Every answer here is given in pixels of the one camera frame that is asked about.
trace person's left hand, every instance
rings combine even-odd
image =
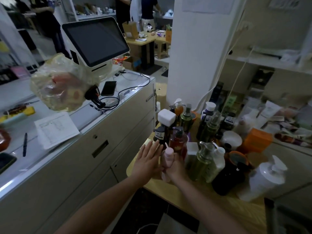
[[[146,146],[143,145],[138,153],[130,177],[135,180],[139,187],[144,186],[155,173],[160,172],[158,158],[161,155],[163,145],[158,145],[159,140],[154,144],[150,141]]]

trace smartphone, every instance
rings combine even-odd
[[[107,81],[101,92],[102,96],[113,96],[115,94],[116,81]]]
[[[0,174],[17,160],[16,157],[8,153],[0,153]]]

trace black shirt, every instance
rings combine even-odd
[[[142,0],[142,19],[154,19],[153,7],[157,5],[157,0]]]
[[[31,0],[31,8],[48,7],[47,0]],[[60,32],[60,24],[51,11],[36,13],[38,23],[47,36],[52,37]]]
[[[130,21],[130,6],[120,0],[116,1],[116,18],[117,22]]]

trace table leg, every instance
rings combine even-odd
[[[146,44],[141,46],[141,52],[142,52],[142,58],[141,58],[142,69],[146,70],[147,69],[147,46]]]
[[[150,43],[150,66],[154,66],[154,62],[155,62],[155,53],[154,53],[155,46],[154,45],[155,45],[154,41]]]

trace drawer handle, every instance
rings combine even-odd
[[[152,93],[148,99],[146,99],[146,102],[148,102],[152,97],[154,96],[154,93]]]
[[[108,140],[106,140],[102,145],[100,145],[99,148],[97,148],[93,153],[92,153],[92,157],[96,157],[98,156],[102,151],[103,149],[106,148],[106,146],[108,145]]]

